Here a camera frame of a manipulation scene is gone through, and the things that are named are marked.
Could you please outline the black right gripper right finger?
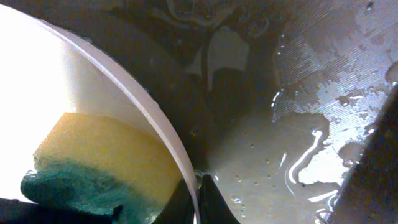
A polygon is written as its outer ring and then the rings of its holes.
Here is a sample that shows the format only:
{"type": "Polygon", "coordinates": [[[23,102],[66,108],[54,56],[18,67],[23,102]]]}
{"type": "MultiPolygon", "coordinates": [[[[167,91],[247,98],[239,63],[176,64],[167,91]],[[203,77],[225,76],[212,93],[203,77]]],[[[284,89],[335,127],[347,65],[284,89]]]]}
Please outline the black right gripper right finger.
{"type": "Polygon", "coordinates": [[[393,86],[364,155],[343,184],[328,223],[397,223],[397,86],[393,86]]]}

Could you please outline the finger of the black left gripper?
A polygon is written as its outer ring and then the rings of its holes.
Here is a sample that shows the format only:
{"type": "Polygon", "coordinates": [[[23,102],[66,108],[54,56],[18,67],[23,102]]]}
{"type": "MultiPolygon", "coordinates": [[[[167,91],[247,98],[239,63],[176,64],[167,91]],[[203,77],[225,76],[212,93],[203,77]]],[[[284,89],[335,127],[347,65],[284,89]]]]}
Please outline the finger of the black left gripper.
{"type": "Polygon", "coordinates": [[[1,198],[1,224],[112,224],[119,221],[123,208],[119,205],[110,215],[95,215],[1,198]]]}
{"type": "Polygon", "coordinates": [[[181,180],[153,224],[193,224],[194,213],[187,184],[181,180]]]}

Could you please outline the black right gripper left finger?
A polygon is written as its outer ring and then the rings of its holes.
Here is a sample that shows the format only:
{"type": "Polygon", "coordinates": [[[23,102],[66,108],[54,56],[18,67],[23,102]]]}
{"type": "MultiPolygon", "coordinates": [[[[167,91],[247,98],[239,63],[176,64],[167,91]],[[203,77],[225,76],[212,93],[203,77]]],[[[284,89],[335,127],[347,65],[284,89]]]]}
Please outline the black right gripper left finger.
{"type": "Polygon", "coordinates": [[[200,220],[201,224],[239,224],[208,174],[202,177],[200,187],[200,220]]]}

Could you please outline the green yellow sponge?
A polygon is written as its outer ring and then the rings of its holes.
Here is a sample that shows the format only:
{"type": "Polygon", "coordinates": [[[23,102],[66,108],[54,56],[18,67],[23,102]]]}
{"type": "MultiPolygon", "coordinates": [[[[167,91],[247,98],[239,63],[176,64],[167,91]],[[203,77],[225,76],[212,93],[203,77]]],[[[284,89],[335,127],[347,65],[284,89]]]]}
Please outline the green yellow sponge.
{"type": "Polygon", "coordinates": [[[154,222],[184,183],[163,142],[105,116],[63,114],[33,158],[25,197],[116,223],[154,222]]]}

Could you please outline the pinkish white plate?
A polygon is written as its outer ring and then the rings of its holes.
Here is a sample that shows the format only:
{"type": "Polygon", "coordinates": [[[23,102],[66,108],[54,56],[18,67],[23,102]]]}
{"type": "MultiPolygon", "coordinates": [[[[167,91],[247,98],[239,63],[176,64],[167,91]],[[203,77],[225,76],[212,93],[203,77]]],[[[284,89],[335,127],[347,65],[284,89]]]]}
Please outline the pinkish white plate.
{"type": "Polygon", "coordinates": [[[41,205],[22,194],[21,180],[34,172],[34,152],[65,113],[113,118],[163,142],[190,192],[193,223],[201,222],[185,148],[136,77],[69,30],[2,5],[1,198],[41,205]]]}

